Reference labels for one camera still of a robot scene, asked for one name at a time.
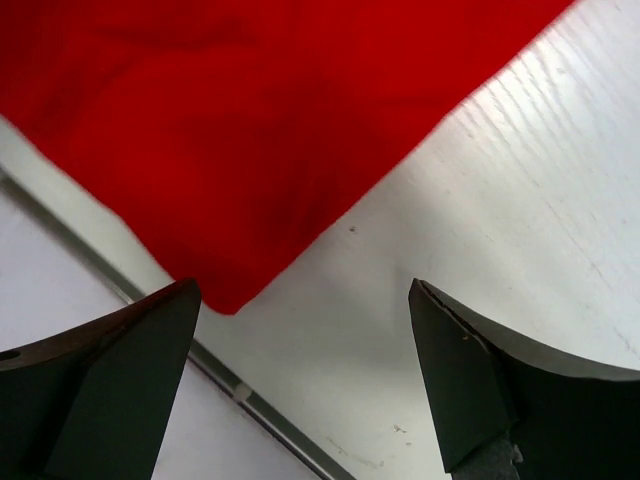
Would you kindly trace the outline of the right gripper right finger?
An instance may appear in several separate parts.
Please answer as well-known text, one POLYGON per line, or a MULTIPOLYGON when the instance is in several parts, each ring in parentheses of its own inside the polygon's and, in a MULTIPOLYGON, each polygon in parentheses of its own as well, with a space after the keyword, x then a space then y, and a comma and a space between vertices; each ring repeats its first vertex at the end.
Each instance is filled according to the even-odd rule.
POLYGON ((454 479, 635 479, 639 374, 543 344, 414 280, 411 324, 454 479))

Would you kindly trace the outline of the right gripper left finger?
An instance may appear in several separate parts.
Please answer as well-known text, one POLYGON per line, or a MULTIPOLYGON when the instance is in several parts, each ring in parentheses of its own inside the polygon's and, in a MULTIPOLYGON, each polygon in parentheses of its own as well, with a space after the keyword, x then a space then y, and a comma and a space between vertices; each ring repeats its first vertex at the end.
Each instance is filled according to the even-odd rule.
POLYGON ((182 280, 2 352, 2 478, 151 478, 200 305, 182 280))

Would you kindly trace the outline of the red t shirt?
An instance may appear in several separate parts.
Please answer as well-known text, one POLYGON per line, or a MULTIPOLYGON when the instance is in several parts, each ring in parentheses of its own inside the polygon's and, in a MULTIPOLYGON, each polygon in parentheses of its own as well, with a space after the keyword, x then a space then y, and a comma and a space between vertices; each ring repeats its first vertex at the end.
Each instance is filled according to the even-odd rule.
POLYGON ((1 113, 233 314, 564 1, 5 1, 1 113))

